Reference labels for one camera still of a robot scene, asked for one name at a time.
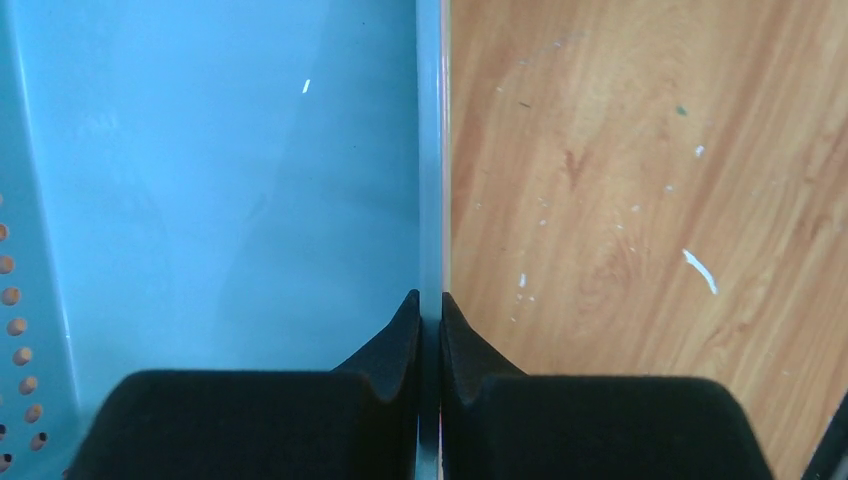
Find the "wooden table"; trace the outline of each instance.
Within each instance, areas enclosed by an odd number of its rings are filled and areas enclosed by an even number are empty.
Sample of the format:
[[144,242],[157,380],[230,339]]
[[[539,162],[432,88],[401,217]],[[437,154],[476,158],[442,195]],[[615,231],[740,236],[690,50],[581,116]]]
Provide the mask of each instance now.
[[718,380],[798,478],[848,386],[848,2],[452,13],[473,326],[531,373]]

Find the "blue bin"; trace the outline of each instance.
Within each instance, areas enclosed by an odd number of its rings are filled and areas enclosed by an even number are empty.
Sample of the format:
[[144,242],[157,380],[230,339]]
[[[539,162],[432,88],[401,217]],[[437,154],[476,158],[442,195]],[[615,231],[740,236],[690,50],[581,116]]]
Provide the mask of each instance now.
[[5,475],[133,372],[329,369],[412,288],[432,327],[442,1],[0,3]]

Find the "hole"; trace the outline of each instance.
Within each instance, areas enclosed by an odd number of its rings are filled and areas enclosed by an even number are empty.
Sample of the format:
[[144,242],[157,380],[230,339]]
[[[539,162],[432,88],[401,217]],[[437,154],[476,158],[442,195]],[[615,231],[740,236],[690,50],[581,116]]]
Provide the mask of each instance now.
[[15,269],[15,259],[8,256],[3,255],[0,256],[0,274],[5,275],[7,273],[12,273],[12,270]]
[[39,418],[41,418],[42,413],[44,413],[44,407],[35,404],[27,409],[27,412],[24,414],[24,421],[27,423],[35,423]]
[[26,365],[30,360],[32,360],[32,350],[29,347],[21,347],[12,355],[12,361],[19,367]]
[[47,444],[47,434],[44,432],[36,434],[32,437],[32,440],[29,442],[29,449],[33,452],[37,452],[44,448],[44,445]]
[[18,287],[9,287],[3,290],[2,297],[3,304],[11,307],[21,301],[21,289]]
[[9,320],[9,323],[6,325],[6,333],[13,337],[17,337],[25,331],[26,320],[24,320],[23,318],[13,318]]
[[21,395],[29,395],[36,388],[38,388],[38,379],[35,377],[27,377],[21,380],[20,385],[18,385],[18,391],[21,392]]

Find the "white scrap on blue surface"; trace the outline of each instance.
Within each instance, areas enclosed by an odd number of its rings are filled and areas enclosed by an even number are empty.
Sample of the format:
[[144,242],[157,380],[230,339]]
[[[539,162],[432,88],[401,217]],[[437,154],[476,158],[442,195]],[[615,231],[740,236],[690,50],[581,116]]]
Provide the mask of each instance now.
[[692,255],[689,250],[683,249],[683,256],[686,257],[686,263],[695,267],[695,270],[698,271],[701,275],[703,275],[704,280],[707,281],[707,284],[710,286],[710,290],[713,292],[713,295],[718,295],[718,286],[715,284],[715,280],[713,279],[713,275],[707,270],[707,267],[704,266],[701,262],[695,258],[695,255]]

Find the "perforated basket side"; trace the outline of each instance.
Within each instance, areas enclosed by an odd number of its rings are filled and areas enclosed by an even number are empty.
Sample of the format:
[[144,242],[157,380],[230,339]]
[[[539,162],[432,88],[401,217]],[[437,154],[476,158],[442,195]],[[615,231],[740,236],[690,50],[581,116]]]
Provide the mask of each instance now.
[[14,31],[0,5],[0,478],[61,478],[80,423]]

